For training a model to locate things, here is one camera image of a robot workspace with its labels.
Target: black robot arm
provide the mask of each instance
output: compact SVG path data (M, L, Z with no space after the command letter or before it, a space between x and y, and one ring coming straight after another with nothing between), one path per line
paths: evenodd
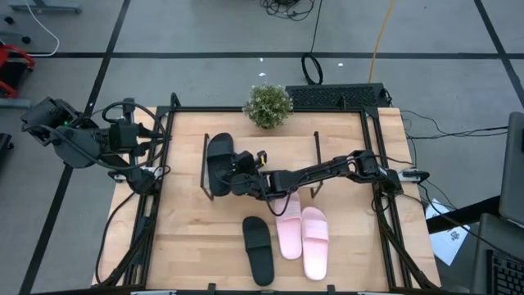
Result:
M376 182L387 195L402 193L397 172L379 166L377 156L370 151L353 151L350 155L334 157L330 161L296 171L251 169L249 173L236 173L231 178L231 191L238 196L247 194L271 201L285 197L301 186L333 177L346 177L359 184Z
M162 171L142 169L140 166L144 163L137 164L137 157L144 156L152 147L152 141L138 143L138 138L154 138L156 143L167 139L164 134L133 122L135 106L142 106L132 98L119 104L122 117L104 118L110 126L100 128L67 102L46 98L21 117L22 131L29 132L43 146L51 143L55 153L73 168L86 168L96 163L111 169L108 173L111 178L125 177L135 193L151 193L158 189L156 178ZM129 162L120 156L123 154L129 156Z

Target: yellow cable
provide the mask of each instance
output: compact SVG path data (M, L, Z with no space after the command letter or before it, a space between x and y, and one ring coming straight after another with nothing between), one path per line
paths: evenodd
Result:
M382 39L382 35L384 34L384 29L386 28L387 20L390 18L391 10L393 9L393 4L395 3L395 0L390 0L390 6L387 8L386 17L384 17L384 21L382 22L382 27L380 28L380 34L377 38L377 43L375 44L375 50L373 50L373 57L371 59L371 69L369 69L369 78L368 78L368 84L371 83L371 80L373 79L373 69L375 67L375 57L377 56L378 47L380 47L380 39Z

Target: gray floor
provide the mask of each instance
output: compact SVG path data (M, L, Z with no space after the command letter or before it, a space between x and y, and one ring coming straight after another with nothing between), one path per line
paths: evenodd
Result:
M77 15L41 15L60 39L59 52L105 52L123 0L84 1ZM507 52L524 52L520 0L484 0ZM388 1L325 1L315 51L371 52ZM267 16L256 0L131 0L115 52L305 52L316 9L302 22ZM25 13L12 15L31 52L47 52L54 42ZM473 0L399 0L382 40L381 52L496 53ZM38 59L20 95L38 102L62 98L83 110L102 59ZM320 60L325 84L365 83L368 59ZM512 61L524 78L524 61ZM455 131L507 124L522 111L500 60L377 60L374 81L383 82L394 104L437 120ZM126 97L155 106L175 91L183 105L237 106L251 85L305 84L297 58L113 58L95 109ZM0 293L17 293L63 170L51 147L20 132L21 111L0 110L0 132L13 134L16 148L0 170ZM406 115L412 135L435 134L431 122ZM420 169L431 172L457 207L499 194L505 137L418 141ZM99 168L75 170L33 292L86 288L114 184ZM431 197L444 198L429 187ZM451 267L439 263L448 287L469 285L475 240L468 237Z

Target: floor tile line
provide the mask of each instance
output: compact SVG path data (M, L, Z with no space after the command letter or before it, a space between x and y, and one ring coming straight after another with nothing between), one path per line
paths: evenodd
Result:
M511 61L508 59L510 55L506 54L504 46L502 45L502 42L500 42L500 38L497 35L497 32L495 31L495 27L493 26L493 23L491 22L491 19L488 16L488 12L486 11L484 4L481 0L474 1L475 6L477 6L477 10L481 15L482 21L484 21L484 25L486 26L488 34L491 37L491 41L493 42L495 49L497 49L497 53L501 56L502 64L504 65L504 69L508 74L508 78L513 88L515 89L515 93L517 94L521 104L524 106L524 89L522 88L521 80L518 78L518 75L515 72L513 65L511 64Z
M129 9L130 3L131 0L124 0L124 2L122 3L122 7L120 8L120 13L118 15L118 18L116 19L115 27L113 28L113 32L111 33L111 38L109 39L109 43L107 44L107 49L104 53L102 64L100 65L100 70L98 71L97 78L95 79L95 82L93 84L91 94L89 94L88 103L85 106L84 114L88 116L91 115L91 112L93 111L93 108L97 103L98 94L100 93L100 89L102 88L102 84L104 82L104 79L106 78L106 72L111 61L111 55L115 50L116 41L118 40L120 31L122 30L122 25L124 24L125 16Z
M34 248L33 255L27 271L25 272L24 280L20 286L19 294L31 294L33 289L34 281L38 275L38 270L42 264L43 256L46 252L47 245L49 244L49 239L51 238L52 228L56 223L56 218L58 217L58 212L60 211L62 201L66 195L66 190L69 185L71 175L73 173L73 168L70 166L65 166L62 176L56 188L55 196L52 199L51 206L49 207L49 212L45 222L43 223L42 231L38 237L36 247Z
M129 59L211 59L211 58L301 58L303 52L113 52L110 58ZM372 52L314 52L319 58L369 59ZM53 57L37 58L104 58L104 52L58 52ZM524 59L524 53L431 53L431 52L379 52L378 59L405 60L482 60L482 59Z

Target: small green plant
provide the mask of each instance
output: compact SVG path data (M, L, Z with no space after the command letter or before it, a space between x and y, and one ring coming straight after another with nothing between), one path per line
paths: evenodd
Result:
M271 129L283 125L284 119L292 114L293 100L289 98L283 86L253 86L251 98L242 111L255 125Z

